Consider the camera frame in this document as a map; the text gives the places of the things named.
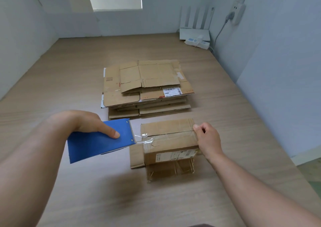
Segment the cable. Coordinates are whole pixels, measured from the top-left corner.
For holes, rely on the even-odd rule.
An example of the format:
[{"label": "cable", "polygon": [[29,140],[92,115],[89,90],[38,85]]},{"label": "cable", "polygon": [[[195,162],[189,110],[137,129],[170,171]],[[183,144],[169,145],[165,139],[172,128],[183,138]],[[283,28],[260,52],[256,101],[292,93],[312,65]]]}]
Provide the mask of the cable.
[{"label": "cable", "polygon": [[226,23],[227,23],[229,20],[232,20],[232,19],[234,18],[234,14],[235,14],[235,12],[233,11],[233,12],[230,12],[230,13],[225,17],[224,25],[222,26],[219,34],[217,34],[217,36],[216,36],[216,38],[215,38],[215,41],[214,41],[214,44],[213,44],[213,47],[212,47],[213,55],[214,55],[214,56],[215,56],[214,48],[215,48],[216,40],[217,40],[217,38],[219,37],[219,35],[221,34],[221,32],[222,32],[224,26],[226,25]]}]

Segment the wooden floor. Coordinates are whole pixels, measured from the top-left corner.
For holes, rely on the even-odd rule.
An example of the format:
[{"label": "wooden floor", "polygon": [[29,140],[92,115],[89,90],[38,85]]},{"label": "wooden floor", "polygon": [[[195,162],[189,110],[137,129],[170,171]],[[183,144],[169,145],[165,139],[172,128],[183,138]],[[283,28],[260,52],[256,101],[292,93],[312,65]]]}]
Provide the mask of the wooden floor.
[{"label": "wooden floor", "polygon": [[[132,120],[193,118],[210,122],[223,150],[242,167],[321,217],[320,200],[207,50],[176,34],[60,39],[0,102],[0,153],[6,157],[41,120],[66,109],[100,109],[103,68],[121,62],[178,59],[195,94],[190,111]],[[129,148],[69,164],[65,150],[39,226],[244,226],[203,156],[195,173],[147,183],[130,169]]]}]

